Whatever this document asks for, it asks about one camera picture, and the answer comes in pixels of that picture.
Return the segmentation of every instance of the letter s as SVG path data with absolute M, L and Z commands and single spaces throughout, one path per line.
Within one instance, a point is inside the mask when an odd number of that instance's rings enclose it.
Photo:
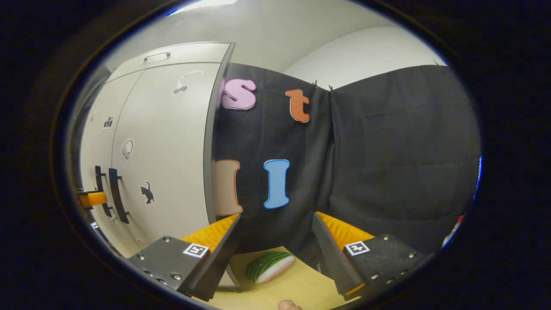
M 224 86 L 227 95 L 222 96 L 222 106 L 226 109 L 248 110 L 256 104 L 256 90 L 253 81 L 247 79 L 232 79 Z

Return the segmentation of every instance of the cabinet handle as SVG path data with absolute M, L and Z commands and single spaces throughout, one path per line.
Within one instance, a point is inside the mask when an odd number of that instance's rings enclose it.
M 96 183 L 97 183 L 97 185 L 98 185 L 98 191 L 104 191 L 104 190 L 103 190 L 103 181 L 101 180 L 101 177 L 106 177 L 106 178 L 107 178 L 107 176 L 105 175 L 105 173 L 102 173 L 102 172 L 101 172 L 101 167 L 100 167 L 100 166 L 96 166 L 95 168 L 96 168 Z M 109 210 L 111 210 L 113 207 L 108 206 L 108 205 L 107 205 L 107 202 L 104 203 L 104 204 L 101 204 L 101 205 L 102 205 L 103 208 L 104 208 L 105 215 L 107 215 L 107 216 L 109 216 L 109 217 L 113 217 L 113 216 L 111 215 L 111 211 L 109 211 Z
M 147 61 L 147 59 L 151 56 L 157 56 L 157 55 L 162 55 L 162 54 L 166 54 L 166 58 L 170 57 L 170 52 L 162 52 L 162 53 L 157 53 L 157 54 L 153 54 L 153 55 L 149 55 L 147 56 L 146 58 L 143 59 L 143 61 Z
M 130 212 L 125 211 L 125 207 L 122 206 L 121 192 L 118 189 L 118 181 L 122 180 L 120 175 L 117 175 L 117 169 L 109 168 L 109 184 L 111 185 L 111 195 L 113 196 L 113 202 L 117 209 L 118 217 L 121 222 L 130 224 L 127 215 Z

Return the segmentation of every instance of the orange object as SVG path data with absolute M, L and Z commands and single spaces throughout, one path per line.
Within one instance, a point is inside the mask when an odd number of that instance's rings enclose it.
M 102 191 L 98 193 L 81 193 L 78 195 L 78 198 L 84 209 L 92 209 L 93 206 L 107 202 L 107 195 Z
M 214 249 L 218 246 L 222 238 L 226 235 L 226 232 L 230 229 L 231 225 L 235 222 L 239 214 L 228 216 L 227 218 L 214 222 L 207 227 L 201 228 L 198 231 L 183 237 L 181 240 L 189 243 L 195 243 L 204 247 L 209 247 L 210 252 L 214 252 Z
M 304 104 L 309 104 L 310 99 L 303 95 L 302 89 L 288 90 L 285 92 L 285 95 L 291 97 L 289 111 L 293 119 L 298 122 L 308 122 L 310 120 L 310 115 L 304 113 Z
M 337 218 L 321 212 L 318 212 L 317 214 L 320 216 L 321 220 L 323 220 L 325 226 L 327 226 L 329 233 L 331 233 L 331 236 L 333 237 L 339 247 L 339 250 L 341 251 L 347 244 L 375 238 L 375 236 L 368 234 L 363 230 L 356 228 Z

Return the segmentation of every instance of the white sticker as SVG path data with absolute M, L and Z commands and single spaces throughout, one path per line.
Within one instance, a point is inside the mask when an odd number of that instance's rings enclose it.
M 132 156 L 133 150 L 134 150 L 134 139 L 131 139 L 131 138 L 126 139 L 126 141 L 122 144 L 122 147 L 121 147 L 121 155 L 126 160 L 130 160 L 130 156 Z
M 187 247 L 186 250 L 183 251 L 184 254 L 195 256 L 195 257 L 203 257 L 205 253 L 207 252 L 208 247 L 204 247 L 199 244 L 192 243 L 189 247 Z
M 362 241 L 347 244 L 345 245 L 345 247 L 352 256 L 370 251 L 369 248 Z

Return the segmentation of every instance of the blue letter i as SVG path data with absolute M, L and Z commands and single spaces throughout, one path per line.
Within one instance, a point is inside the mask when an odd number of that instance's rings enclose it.
M 268 172 L 268 200 L 264 203 L 266 209 L 283 207 L 289 203 L 285 195 L 285 178 L 289 161 L 286 159 L 272 159 L 264 163 L 264 170 Z

